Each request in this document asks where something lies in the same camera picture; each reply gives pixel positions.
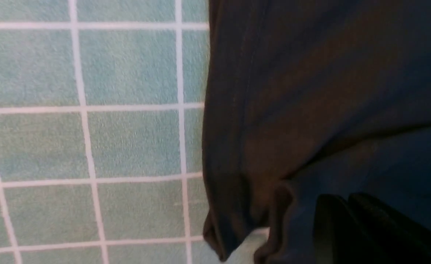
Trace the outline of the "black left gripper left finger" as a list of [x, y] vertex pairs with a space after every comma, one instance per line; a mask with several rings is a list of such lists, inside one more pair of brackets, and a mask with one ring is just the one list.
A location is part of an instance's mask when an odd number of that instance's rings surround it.
[[316, 201], [313, 230], [317, 264], [368, 264], [369, 238], [340, 196], [321, 194]]

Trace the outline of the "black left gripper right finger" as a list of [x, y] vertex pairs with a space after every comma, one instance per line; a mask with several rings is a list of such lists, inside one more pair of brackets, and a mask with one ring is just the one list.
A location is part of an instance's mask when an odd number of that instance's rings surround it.
[[431, 264], [429, 229], [369, 194], [351, 194], [349, 204], [396, 264]]

